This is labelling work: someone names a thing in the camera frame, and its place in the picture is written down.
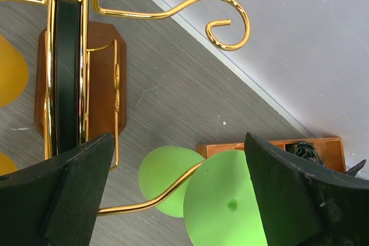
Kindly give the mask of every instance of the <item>gold frame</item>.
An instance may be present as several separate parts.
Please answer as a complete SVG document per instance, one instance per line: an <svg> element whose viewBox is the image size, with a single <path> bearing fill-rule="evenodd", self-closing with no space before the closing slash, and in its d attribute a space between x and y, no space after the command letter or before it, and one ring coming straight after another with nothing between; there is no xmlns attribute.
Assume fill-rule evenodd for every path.
<svg viewBox="0 0 369 246"><path fill-rule="evenodd" d="M36 5L47 5L48 13L47 13L47 32L46 32L46 96L44 103L44 145L45 145L45 158L50 158L52 153L56 151L56 129L53 125L53 118L55 118L55 111L53 107L53 97L52 91L54 86L55 79L55 68L54 68L54 24L55 24L55 1L56 0L11 0L11 1L20 1L26 2ZM119 64L116 61L116 52L117 52L117 43L113 41L111 44L95 48L95 49L87 49L87 28L88 28L88 0L77 0L81 2L81 38L80 38L80 50L81 50L81 64L80 68L80 83L79 93L80 93L80 103L79 106L79 119L78 119L78 143L84 143L88 139L88 111L89 111L89 62L90 62L90 52L98 51L105 49L109 46L114 45L115 58L114 58L114 88L115 88L115 165L111 168L114 169L118 166L119 162L119 141L118 141L118 112L119 112ZM173 7L170 10L160 12L160 13L140 13L140 12L130 12L124 10L114 10L114 9L106 9L100 7L99 0L91 0L91 5L96 13L105 15L105 16L115 16L115 17L123 17L123 18L132 18L139 20L159 20L163 18L168 18L173 16L174 14L180 12L184 8L188 7L194 2L200 0L186 0L181 4ZM237 12L240 14L243 23L244 23L244 35L240 42L236 44L224 44L216 39L213 34L212 28L217 26L225 26L230 25L231 20L214 20L209 22L206 25L205 33L210 42L217 48L226 51L234 51L241 47L243 47L249 37L250 37L250 21L248 19L247 13L244 8L235 0L221 0L224 1L231 6L233 6ZM149 200L144 203L128 205L128 206L118 206L118 207L107 207L99 210L98 215L111 215L111 214L123 214L123 213L131 213L134 211L145 210L150 207L156 206L162 201L164 201L167 197L169 197L184 181L186 181L195 170L201 165L199 164L190 168L186 173L184 173L177 181L175 181L172 185L170 185L162 194L158 197Z"/></svg>

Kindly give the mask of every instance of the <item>wooden box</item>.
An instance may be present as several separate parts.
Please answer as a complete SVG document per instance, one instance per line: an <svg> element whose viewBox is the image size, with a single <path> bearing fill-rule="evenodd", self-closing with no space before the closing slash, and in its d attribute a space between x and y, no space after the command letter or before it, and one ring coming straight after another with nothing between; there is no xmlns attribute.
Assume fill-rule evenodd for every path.
<svg viewBox="0 0 369 246"><path fill-rule="evenodd" d="M285 150L286 145L298 143L300 141L312 143L328 168L341 173L346 172L342 138L291 139L284 141L270 141L270 143ZM197 152L204 158L209 158L212 155L226 150L244 150L244 144L229 143L197 146Z"/></svg>

